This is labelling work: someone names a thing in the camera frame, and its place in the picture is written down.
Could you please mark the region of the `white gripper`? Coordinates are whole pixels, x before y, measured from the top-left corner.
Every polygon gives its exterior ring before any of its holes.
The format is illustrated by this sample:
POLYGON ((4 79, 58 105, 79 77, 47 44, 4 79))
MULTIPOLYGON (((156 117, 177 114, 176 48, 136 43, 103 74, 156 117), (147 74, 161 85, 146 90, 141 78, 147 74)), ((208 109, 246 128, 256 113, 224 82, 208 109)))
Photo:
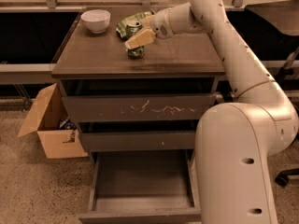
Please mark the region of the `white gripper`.
POLYGON ((143 28, 125 42, 125 47, 135 49, 153 43, 156 37, 160 39, 173 37, 175 33, 170 24, 170 11, 170 8, 166 8, 141 19, 143 28))

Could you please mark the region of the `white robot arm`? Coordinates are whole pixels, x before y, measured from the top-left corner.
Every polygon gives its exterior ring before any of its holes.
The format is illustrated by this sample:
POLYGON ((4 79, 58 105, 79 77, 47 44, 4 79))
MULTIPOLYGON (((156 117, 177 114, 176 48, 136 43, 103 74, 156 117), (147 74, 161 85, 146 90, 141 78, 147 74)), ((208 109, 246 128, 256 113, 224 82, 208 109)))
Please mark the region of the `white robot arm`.
POLYGON ((235 101, 208 109, 195 135, 202 224, 278 224, 267 158, 298 132, 293 104, 229 22, 222 0, 191 0, 157 12, 125 46, 206 32, 235 101))

